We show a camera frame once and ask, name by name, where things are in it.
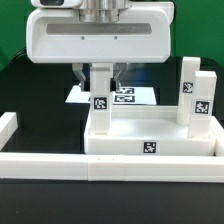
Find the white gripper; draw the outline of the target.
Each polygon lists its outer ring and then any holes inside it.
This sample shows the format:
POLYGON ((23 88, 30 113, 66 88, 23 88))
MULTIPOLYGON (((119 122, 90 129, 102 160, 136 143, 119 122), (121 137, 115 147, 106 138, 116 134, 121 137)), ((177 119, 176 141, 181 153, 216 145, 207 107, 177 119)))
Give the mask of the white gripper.
POLYGON ((171 53, 172 2, 35 2, 26 49, 35 63, 73 63, 81 91, 90 90, 82 63, 115 63, 118 91, 128 63, 162 63, 171 53))

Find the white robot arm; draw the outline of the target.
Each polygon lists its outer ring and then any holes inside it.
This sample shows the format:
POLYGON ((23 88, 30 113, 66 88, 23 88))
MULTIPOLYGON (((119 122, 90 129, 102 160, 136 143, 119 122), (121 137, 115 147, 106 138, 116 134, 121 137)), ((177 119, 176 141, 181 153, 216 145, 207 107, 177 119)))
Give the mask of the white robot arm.
POLYGON ((129 63, 163 63, 171 53, 171 1, 31 0, 27 55, 70 63, 82 88, 113 91, 129 63))

